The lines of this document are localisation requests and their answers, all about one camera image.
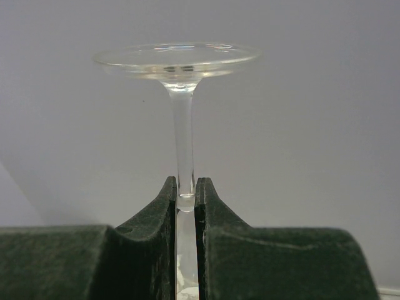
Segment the clear wine glass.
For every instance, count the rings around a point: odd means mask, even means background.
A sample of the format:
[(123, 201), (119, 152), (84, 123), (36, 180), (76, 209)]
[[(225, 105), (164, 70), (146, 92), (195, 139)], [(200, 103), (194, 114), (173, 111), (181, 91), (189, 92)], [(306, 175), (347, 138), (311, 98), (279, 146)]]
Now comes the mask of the clear wine glass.
[(157, 80), (169, 94), (177, 156), (177, 299), (200, 298), (194, 219), (194, 91), (202, 79), (241, 71), (260, 55), (260, 50), (248, 46), (182, 42), (130, 46), (99, 52), (93, 57), (94, 62), (109, 74)]

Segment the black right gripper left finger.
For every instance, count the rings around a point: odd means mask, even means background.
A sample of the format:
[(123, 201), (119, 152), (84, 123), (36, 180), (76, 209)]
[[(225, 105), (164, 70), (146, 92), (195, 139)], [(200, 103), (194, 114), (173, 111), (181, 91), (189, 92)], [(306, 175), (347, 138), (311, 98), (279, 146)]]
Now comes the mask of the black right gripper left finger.
[(156, 198), (116, 228), (129, 243), (122, 263), (131, 299), (176, 297), (176, 196), (176, 178), (167, 177)]

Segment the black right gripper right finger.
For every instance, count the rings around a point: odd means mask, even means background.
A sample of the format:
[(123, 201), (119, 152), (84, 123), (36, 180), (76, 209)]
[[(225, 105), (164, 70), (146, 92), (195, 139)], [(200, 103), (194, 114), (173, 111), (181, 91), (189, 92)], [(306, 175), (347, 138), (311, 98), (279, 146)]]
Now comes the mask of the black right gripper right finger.
[(211, 179), (198, 179), (194, 205), (200, 299), (254, 299), (254, 246), (245, 223), (218, 196)]

